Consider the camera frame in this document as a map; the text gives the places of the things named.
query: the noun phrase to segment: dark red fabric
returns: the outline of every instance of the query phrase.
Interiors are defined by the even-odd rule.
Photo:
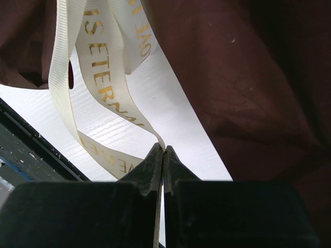
[[[233,179],[293,184],[331,247],[330,3],[149,2],[159,43]]]
[[[0,6],[0,83],[20,88],[47,88],[56,0],[0,0]],[[69,79],[72,88],[73,77]]]

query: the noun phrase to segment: satin ribbon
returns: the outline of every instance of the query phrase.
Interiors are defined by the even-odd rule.
[[[68,84],[68,64],[76,44],[84,82],[102,106],[154,134],[128,90],[125,73],[132,73],[157,41],[139,0],[58,0],[56,34],[49,73],[49,90],[58,113],[84,149],[117,179],[142,159],[109,149],[77,130]]]

